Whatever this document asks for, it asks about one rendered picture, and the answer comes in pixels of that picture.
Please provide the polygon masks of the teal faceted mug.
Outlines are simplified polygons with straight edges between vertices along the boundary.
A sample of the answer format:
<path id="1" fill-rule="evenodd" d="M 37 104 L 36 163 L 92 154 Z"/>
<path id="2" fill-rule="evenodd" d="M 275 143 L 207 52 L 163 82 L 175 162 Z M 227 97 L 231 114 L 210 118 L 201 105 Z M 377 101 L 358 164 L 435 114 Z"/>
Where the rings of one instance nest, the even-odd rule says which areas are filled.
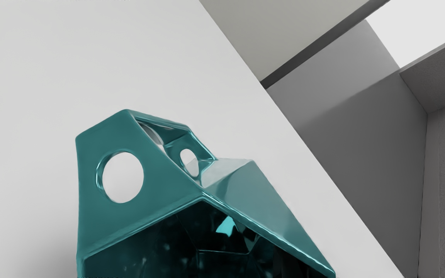
<path id="1" fill-rule="evenodd" d="M 336 278 L 253 160 L 122 110 L 76 137 L 77 278 Z"/>

